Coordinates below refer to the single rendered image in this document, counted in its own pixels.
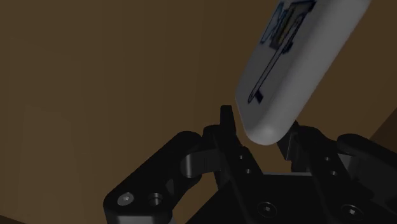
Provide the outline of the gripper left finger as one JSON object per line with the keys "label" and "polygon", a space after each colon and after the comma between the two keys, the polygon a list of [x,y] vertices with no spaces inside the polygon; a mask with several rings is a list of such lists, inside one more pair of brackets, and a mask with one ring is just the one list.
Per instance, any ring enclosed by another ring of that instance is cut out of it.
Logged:
{"label": "gripper left finger", "polygon": [[106,224],[177,224],[174,208],[207,173],[218,190],[186,224],[264,224],[263,174],[236,135],[229,105],[220,107],[218,124],[176,134],[112,189],[103,201]]}

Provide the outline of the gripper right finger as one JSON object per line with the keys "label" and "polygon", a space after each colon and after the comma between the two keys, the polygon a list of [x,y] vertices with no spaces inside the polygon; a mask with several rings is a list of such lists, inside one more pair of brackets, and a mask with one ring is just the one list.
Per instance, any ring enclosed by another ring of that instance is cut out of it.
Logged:
{"label": "gripper right finger", "polygon": [[330,224],[397,224],[397,153],[363,136],[336,140],[293,123],[277,142],[292,172],[308,172]]}

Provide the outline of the white flat rounded printed object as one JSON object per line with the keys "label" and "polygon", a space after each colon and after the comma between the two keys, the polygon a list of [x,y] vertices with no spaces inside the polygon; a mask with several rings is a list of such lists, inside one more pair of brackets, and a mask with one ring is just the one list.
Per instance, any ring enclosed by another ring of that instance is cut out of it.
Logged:
{"label": "white flat rounded printed object", "polygon": [[247,137],[282,139],[372,0],[279,0],[235,89]]}

